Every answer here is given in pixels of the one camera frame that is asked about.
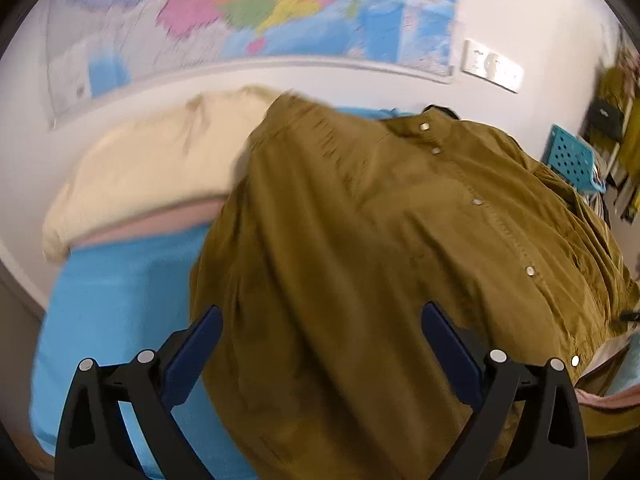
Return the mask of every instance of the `hanging clothes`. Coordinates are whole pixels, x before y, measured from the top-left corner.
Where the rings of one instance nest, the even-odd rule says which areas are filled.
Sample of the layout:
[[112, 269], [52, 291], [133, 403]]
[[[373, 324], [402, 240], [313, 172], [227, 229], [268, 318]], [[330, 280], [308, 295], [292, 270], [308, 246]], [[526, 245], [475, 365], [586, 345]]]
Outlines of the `hanging clothes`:
[[[423, 479], [470, 410], [420, 331], [577, 381], [640, 292], [606, 225], [504, 133], [432, 108], [369, 121], [285, 95], [191, 275], [222, 308], [207, 391], [263, 480]], [[495, 457], [504, 457], [514, 408]]]
[[634, 101], [631, 109], [618, 161], [631, 177], [640, 173], [640, 99]]
[[[625, 73], [619, 66], [608, 69], [598, 85], [597, 99], [602, 99], [615, 107], [622, 114], [626, 111], [627, 96], [625, 94]], [[589, 129], [589, 142], [601, 154], [613, 152], [615, 141], [605, 136], [598, 129]]]

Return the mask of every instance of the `white wall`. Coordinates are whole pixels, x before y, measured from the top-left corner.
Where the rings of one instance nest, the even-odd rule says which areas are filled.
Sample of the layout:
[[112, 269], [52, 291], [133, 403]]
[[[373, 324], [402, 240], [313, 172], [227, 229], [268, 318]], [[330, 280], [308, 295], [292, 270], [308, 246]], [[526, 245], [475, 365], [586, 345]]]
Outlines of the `white wall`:
[[338, 68], [253, 68], [158, 84], [49, 131], [41, 103], [42, 2], [0, 60], [0, 258], [41, 304], [57, 269], [40, 251], [47, 206], [81, 153], [106, 128], [184, 101], [203, 89], [260, 83], [297, 89], [332, 104], [421, 110], [436, 103], [492, 124], [539, 157], [552, 123], [576, 132], [598, 61], [616, 21], [602, 0], [461, 0], [464, 36], [526, 70], [520, 94], [472, 76], [449, 86], [419, 78]]

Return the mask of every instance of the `folded clothes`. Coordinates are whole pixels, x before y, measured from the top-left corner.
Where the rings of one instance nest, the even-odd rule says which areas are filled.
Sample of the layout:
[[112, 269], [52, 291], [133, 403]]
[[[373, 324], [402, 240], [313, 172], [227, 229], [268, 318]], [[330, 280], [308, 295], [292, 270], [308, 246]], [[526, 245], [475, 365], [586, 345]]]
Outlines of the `folded clothes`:
[[73, 240], [189, 200], [227, 194], [249, 134], [278, 93], [250, 87], [203, 94], [111, 130], [82, 158], [43, 225], [45, 256]]
[[575, 391], [578, 402], [601, 410], [620, 410], [640, 406], [640, 384], [612, 396], [601, 397], [582, 390]]
[[214, 198], [153, 212], [78, 238], [73, 241], [72, 247], [84, 248], [186, 231], [198, 225], [211, 223], [218, 217], [223, 205], [223, 198]]

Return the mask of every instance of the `black bag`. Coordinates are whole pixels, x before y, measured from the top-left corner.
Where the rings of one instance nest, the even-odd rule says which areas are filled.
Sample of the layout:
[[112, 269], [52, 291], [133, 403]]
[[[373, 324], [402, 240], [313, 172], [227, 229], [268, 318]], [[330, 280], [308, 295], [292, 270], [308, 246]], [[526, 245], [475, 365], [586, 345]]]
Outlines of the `black bag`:
[[622, 125], [625, 117], [614, 105], [603, 99], [596, 99], [589, 108], [587, 119], [589, 125], [604, 136], [616, 142], [622, 142]]

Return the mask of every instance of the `pink blanket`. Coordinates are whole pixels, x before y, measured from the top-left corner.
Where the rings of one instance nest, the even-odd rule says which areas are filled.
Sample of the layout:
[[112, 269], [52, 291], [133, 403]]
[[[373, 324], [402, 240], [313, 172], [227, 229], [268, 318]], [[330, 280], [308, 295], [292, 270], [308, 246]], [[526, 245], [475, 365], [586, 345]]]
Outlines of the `pink blanket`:
[[600, 410], [620, 410], [622, 408], [633, 408], [640, 405], [640, 384], [608, 397], [588, 394], [578, 389], [576, 389], [575, 394], [580, 404]]
[[72, 247], [81, 248], [185, 231], [215, 220], [224, 203], [225, 199], [215, 198], [156, 211], [74, 240]]

